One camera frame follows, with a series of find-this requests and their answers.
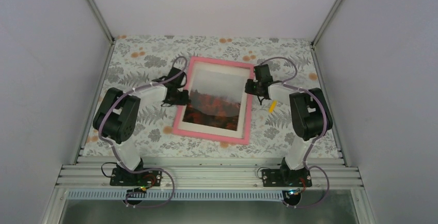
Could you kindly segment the pink wooden photo frame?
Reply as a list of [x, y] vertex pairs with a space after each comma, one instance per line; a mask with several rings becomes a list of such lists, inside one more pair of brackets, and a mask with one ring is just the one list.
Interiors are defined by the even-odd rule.
[[[247, 79], [254, 79], [253, 64], [213, 58], [192, 57], [190, 60], [189, 69], [187, 71], [187, 84], [184, 87], [185, 90], [189, 91], [189, 94], [191, 84], [194, 80], [194, 75], [198, 70], [221, 72], [226, 74], [245, 76], [247, 77]], [[186, 105], [179, 106], [177, 108], [176, 116], [173, 123], [173, 133], [180, 136], [227, 142], [236, 145], [249, 144], [253, 97], [252, 95], [245, 93], [244, 88], [237, 131], [230, 131], [183, 122], [182, 118], [185, 108], [187, 106]]]

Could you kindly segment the yellow handled screwdriver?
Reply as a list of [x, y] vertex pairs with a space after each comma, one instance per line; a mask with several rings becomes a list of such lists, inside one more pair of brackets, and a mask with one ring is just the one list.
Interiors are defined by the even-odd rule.
[[273, 101], [269, 108], [269, 113], [272, 113], [275, 110], [276, 105], [277, 105], [277, 101]]

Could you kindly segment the autumn forest photo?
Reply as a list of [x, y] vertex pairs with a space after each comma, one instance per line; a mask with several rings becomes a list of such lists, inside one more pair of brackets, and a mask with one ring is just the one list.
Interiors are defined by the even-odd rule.
[[198, 70], [190, 88], [190, 104], [182, 121], [230, 131], [238, 130], [247, 77]]

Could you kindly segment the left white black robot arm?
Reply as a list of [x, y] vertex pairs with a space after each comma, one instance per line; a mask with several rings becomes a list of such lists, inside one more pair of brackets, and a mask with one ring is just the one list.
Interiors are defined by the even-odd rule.
[[184, 89], [187, 75], [172, 67], [170, 72], [149, 84], [128, 91], [110, 88], [94, 116], [92, 126], [98, 136], [109, 143], [117, 159], [114, 177], [122, 176], [130, 185], [139, 184], [144, 178], [143, 160], [135, 145], [129, 142], [137, 122], [143, 100], [161, 103], [163, 107], [186, 106], [190, 103], [189, 92]]

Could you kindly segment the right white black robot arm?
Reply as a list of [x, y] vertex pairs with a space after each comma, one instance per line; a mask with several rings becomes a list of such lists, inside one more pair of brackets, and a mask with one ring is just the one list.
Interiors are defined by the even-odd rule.
[[255, 79], [248, 79], [245, 93], [260, 102], [274, 100], [290, 107], [295, 140], [280, 165], [280, 181], [293, 186], [309, 171], [307, 158], [316, 141], [333, 126], [330, 112], [320, 88], [304, 89], [275, 81], [268, 65], [254, 67]]

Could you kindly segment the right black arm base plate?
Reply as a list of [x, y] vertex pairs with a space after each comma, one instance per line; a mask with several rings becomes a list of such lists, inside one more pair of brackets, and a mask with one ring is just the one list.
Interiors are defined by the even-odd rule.
[[310, 171], [262, 169], [261, 178], [264, 187], [312, 187]]

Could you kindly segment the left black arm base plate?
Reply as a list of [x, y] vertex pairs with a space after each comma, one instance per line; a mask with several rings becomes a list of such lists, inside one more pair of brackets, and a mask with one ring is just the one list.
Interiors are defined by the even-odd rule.
[[129, 173], [122, 168], [115, 168], [110, 178], [110, 186], [151, 187], [160, 186], [161, 171], [148, 170], [143, 173]]

